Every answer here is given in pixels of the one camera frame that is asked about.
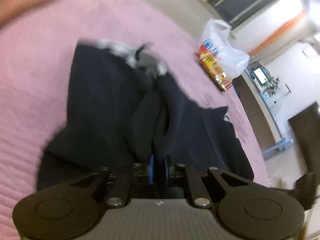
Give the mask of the small screen device on desk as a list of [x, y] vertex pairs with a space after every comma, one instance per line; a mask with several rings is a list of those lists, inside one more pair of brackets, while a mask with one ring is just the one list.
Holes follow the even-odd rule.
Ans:
[[263, 85], [269, 81], [267, 75], [265, 74], [264, 67], [256, 68], [255, 70], [253, 70], [253, 73], [261, 85]]

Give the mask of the black television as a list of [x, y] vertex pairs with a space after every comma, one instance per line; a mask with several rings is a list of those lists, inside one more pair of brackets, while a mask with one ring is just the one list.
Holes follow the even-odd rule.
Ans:
[[309, 172], [315, 172], [319, 184], [319, 104], [315, 101], [288, 120]]

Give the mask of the dark navy striped garment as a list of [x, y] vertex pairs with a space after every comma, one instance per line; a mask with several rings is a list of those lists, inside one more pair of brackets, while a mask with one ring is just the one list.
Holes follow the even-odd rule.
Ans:
[[78, 44], [69, 78], [67, 124], [43, 151], [37, 189], [102, 167], [149, 165], [154, 181], [170, 164], [204, 171], [211, 166], [254, 179], [252, 167], [226, 120], [228, 108], [202, 108], [169, 74], [131, 67], [110, 48]]

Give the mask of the blue white wall desk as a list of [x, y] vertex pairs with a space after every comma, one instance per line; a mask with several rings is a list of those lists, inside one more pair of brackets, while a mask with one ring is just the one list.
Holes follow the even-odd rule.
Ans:
[[290, 150], [293, 147], [294, 139], [286, 138], [281, 133], [276, 119], [272, 115], [270, 107], [268, 107], [267, 103], [264, 101], [264, 98], [260, 93], [260, 90], [258, 89], [256, 83], [252, 80], [248, 69], [245, 69], [245, 71], [242, 74], [242, 77], [244, 78], [244, 81], [248, 85], [251, 93], [253, 94], [259, 108], [261, 109], [264, 118], [266, 119], [267, 124], [269, 126], [269, 129], [272, 133], [272, 137], [275, 140], [275, 144], [273, 146], [261, 151], [264, 160], [271, 159], [276, 155], [282, 154]]

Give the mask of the white plastic bag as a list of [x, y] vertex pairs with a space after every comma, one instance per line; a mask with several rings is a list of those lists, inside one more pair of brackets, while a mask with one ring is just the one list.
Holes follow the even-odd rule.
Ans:
[[203, 46], [212, 53], [218, 65], [232, 80], [242, 74], [249, 64], [249, 55], [231, 46], [228, 38], [231, 26], [224, 20], [210, 19], [204, 26], [199, 40], [199, 47]]

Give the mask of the yellow red snack packet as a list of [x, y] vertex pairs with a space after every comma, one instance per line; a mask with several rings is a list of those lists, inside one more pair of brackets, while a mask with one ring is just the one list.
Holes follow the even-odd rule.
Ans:
[[216, 58], [211, 53], [196, 53], [199, 58], [199, 64], [215, 83], [216, 87], [225, 92], [232, 87], [232, 83], [227, 77], [226, 73], [219, 66]]

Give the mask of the right beige orange curtain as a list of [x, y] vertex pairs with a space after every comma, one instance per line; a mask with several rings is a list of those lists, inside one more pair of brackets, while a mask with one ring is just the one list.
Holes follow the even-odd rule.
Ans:
[[296, 17], [288, 20], [284, 24], [282, 24], [275, 32], [273, 32], [264, 42], [262, 42], [255, 49], [251, 50], [248, 54], [249, 56], [253, 56], [259, 51], [265, 49], [267, 46], [271, 45], [273, 42], [276, 42], [280, 37], [282, 37], [289, 30], [293, 29], [296, 25], [298, 25], [302, 20], [304, 20], [307, 16], [307, 11], [303, 10]]

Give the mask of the purple quilted bed cover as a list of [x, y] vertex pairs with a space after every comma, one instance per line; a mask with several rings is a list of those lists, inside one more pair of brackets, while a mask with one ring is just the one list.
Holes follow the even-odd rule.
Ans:
[[1, 29], [1, 239], [24, 197], [102, 167], [184, 163], [268, 185], [233, 88], [199, 43], [143, 0], [57, 0]]

